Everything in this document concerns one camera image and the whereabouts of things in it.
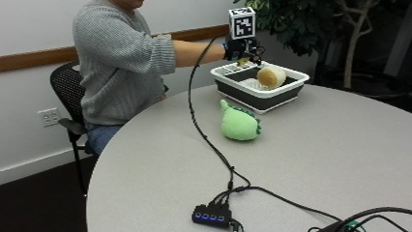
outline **black chair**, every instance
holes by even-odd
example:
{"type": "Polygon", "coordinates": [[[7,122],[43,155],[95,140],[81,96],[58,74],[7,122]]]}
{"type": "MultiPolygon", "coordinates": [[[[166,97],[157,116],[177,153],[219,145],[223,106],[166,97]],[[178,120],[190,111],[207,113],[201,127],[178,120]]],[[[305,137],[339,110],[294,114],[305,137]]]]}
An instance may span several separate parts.
{"type": "Polygon", "coordinates": [[[50,84],[55,95],[70,115],[71,119],[61,118],[58,123],[66,128],[67,139],[73,147],[75,168],[78,175],[78,183],[81,192],[86,196],[87,191],[83,182],[81,162],[78,158],[78,151],[83,150],[86,154],[95,155],[86,142],[85,146],[77,145],[79,137],[86,133],[82,117],[82,109],[79,100],[85,94],[85,89],[79,85],[81,75],[73,67],[78,66],[78,61],[70,62],[59,66],[50,75],[50,84]]]}

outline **wall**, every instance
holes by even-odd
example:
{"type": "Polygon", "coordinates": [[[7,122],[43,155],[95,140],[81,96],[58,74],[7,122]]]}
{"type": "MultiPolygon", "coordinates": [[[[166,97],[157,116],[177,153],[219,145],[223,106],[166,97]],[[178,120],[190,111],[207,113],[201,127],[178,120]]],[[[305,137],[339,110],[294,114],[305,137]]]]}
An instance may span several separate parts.
{"type": "MultiPolygon", "coordinates": [[[[0,9],[0,26],[5,32],[2,35],[6,35],[1,38],[0,55],[73,45],[70,17],[85,1],[22,2],[6,0],[0,9]]],[[[151,33],[157,34],[225,24],[226,10],[235,7],[230,0],[169,0],[166,3],[162,0],[146,0],[141,12],[146,16],[151,33]],[[162,17],[158,18],[159,14],[169,15],[167,24],[162,17]]],[[[257,33],[257,39],[266,48],[265,61],[313,73],[315,56],[295,57],[287,50],[282,50],[281,44],[266,32],[257,33]]],[[[227,63],[219,61],[199,66],[193,88],[213,84],[207,72],[223,64],[227,63]]],[[[37,115],[37,111],[57,107],[61,117],[67,117],[49,84],[49,76],[57,66],[0,72],[0,185],[73,161],[63,128],[42,128],[37,115]]],[[[167,96],[186,90],[190,70],[178,69],[165,76],[167,96]]]]}

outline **jeans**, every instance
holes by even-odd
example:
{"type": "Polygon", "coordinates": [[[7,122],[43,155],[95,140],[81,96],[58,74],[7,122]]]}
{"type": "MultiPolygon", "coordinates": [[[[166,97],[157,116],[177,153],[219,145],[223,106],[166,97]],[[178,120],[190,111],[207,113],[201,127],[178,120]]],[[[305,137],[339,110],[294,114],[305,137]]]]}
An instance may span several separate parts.
{"type": "Polygon", "coordinates": [[[95,125],[85,122],[85,127],[87,130],[87,142],[90,148],[99,156],[105,148],[107,141],[111,139],[113,135],[118,131],[122,125],[118,126],[103,126],[95,125]]]}

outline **plastic dish rack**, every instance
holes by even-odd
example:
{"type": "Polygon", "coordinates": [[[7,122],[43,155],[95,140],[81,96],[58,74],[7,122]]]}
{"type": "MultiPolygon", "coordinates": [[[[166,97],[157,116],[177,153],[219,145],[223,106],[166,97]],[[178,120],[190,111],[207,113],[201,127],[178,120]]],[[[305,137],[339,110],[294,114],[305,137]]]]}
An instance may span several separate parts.
{"type": "Polygon", "coordinates": [[[269,90],[255,79],[257,72],[265,66],[273,65],[263,61],[259,66],[249,62],[241,66],[233,63],[210,70],[219,94],[239,102],[257,114],[263,114],[274,107],[293,101],[303,87],[303,82],[309,79],[306,74],[277,66],[283,70],[286,78],[278,88],[269,90]]]}

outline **hand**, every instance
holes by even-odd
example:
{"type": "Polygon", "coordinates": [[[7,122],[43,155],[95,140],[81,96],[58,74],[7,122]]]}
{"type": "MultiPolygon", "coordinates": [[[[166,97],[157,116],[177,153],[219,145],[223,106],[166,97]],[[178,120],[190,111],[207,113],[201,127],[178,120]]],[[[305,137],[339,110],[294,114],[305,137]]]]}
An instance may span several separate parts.
{"type": "Polygon", "coordinates": [[[246,41],[243,39],[231,40],[226,37],[226,43],[222,44],[225,52],[223,59],[227,61],[238,60],[243,57],[246,41]]]}

